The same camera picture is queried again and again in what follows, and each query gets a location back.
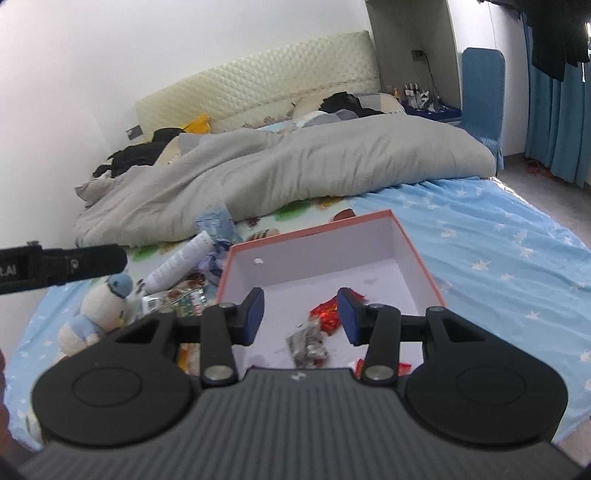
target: plastic wrapper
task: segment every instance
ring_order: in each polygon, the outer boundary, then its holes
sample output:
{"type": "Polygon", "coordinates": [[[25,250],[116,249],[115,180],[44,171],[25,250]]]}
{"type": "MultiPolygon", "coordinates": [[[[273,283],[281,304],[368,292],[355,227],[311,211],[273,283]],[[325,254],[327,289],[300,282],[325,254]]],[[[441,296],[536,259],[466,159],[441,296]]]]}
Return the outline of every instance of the plastic wrapper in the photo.
{"type": "Polygon", "coordinates": [[[287,346],[296,368],[320,368],[329,354],[322,342],[318,320],[310,322],[287,338],[287,346]]]}
{"type": "MultiPolygon", "coordinates": [[[[357,300],[362,301],[365,298],[355,290],[349,290],[357,300]]],[[[332,335],[340,326],[339,315],[337,314],[336,308],[336,296],[332,297],[325,303],[321,303],[315,309],[311,310],[309,320],[319,321],[320,329],[323,332],[332,335]]]]}
{"type": "MultiPolygon", "coordinates": [[[[361,372],[363,371],[363,359],[360,358],[359,360],[357,360],[355,362],[351,362],[349,364],[349,368],[351,370],[353,370],[353,374],[355,375],[355,378],[357,380],[359,380],[361,378],[361,372]]],[[[411,364],[407,364],[405,362],[400,362],[398,364],[398,376],[403,377],[404,375],[408,375],[412,369],[413,369],[413,366],[411,364]]]]}

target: red candy wrapper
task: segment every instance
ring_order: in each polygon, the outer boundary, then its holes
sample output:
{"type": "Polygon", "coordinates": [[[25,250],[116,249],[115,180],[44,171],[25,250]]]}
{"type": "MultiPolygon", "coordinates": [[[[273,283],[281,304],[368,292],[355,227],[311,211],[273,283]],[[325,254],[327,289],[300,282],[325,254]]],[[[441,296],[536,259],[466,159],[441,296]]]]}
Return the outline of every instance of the red candy wrapper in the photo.
{"type": "MultiPolygon", "coordinates": [[[[365,298],[365,296],[357,293],[355,290],[351,290],[351,293],[359,301],[365,298]]],[[[336,313],[336,295],[326,303],[321,303],[310,312],[309,320],[313,320],[315,317],[319,318],[320,330],[329,335],[335,332],[340,325],[339,316],[336,313]]]]}
{"type": "MultiPolygon", "coordinates": [[[[398,364],[398,376],[402,377],[403,375],[408,375],[412,370],[413,366],[411,364],[406,364],[404,362],[400,362],[398,364]]],[[[363,370],[363,359],[360,358],[357,360],[357,364],[355,365],[355,378],[359,380],[361,378],[361,370],[363,370]]]]}

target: candy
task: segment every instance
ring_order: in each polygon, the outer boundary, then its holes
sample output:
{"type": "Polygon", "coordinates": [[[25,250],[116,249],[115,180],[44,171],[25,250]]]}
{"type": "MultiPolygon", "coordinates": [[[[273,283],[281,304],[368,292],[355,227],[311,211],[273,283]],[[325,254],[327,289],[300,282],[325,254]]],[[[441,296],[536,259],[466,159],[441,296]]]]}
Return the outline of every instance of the candy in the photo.
{"type": "MultiPolygon", "coordinates": [[[[363,300],[365,297],[354,290],[351,293],[357,300],[363,300]]],[[[315,321],[318,318],[320,322],[320,330],[332,335],[335,330],[339,327],[339,316],[336,311],[336,296],[332,297],[329,301],[321,303],[314,310],[310,312],[310,321],[315,321]]]]}

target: logo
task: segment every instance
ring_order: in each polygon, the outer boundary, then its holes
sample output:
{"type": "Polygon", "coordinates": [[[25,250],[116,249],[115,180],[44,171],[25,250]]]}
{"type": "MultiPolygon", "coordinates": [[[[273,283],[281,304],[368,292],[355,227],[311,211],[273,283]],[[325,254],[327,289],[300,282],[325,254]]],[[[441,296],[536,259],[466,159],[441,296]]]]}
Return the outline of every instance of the logo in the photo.
{"type": "Polygon", "coordinates": [[[4,277],[16,277],[17,276],[17,265],[0,265],[0,278],[4,277]]]}

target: light blue bed sheet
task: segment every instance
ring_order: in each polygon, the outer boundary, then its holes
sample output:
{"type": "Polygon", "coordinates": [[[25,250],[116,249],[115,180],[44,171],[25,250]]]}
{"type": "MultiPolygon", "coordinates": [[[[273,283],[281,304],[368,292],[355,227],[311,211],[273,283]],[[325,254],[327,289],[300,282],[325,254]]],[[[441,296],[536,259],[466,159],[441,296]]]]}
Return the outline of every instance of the light blue bed sheet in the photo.
{"type": "Polygon", "coordinates": [[[563,377],[559,442],[591,413],[591,252],[492,180],[425,181],[348,199],[391,209],[450,308],[563,377]]]}
{"type": "Polygon", "coordinates": [[[15,440],[31,448],[39,450],[42,447],[31,438],[24,423],[31,386],[53,363],[60,350],[57,332],[78,314],[91,283],[91,280],[84,280],[49,288],[8,364],[4,400],[11,415],[9,428],[15,440]]]}

